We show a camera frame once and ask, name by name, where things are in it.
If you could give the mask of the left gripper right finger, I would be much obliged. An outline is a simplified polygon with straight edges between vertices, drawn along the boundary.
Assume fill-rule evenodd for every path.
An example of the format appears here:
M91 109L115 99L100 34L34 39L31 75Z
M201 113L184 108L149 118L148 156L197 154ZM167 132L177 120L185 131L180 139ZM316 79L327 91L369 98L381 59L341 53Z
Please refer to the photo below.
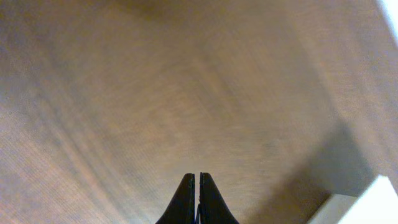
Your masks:
M200 173L198 222L200 224L239 224L230 212L212 176Z

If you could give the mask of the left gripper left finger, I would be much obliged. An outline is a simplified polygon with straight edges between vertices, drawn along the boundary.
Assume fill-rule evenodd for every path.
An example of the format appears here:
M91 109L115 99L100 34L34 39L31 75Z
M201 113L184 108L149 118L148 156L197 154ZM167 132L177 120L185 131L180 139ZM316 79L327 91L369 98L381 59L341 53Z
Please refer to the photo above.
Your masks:
M165 212L156 224L194 224L195 222L195 175L183 176Z

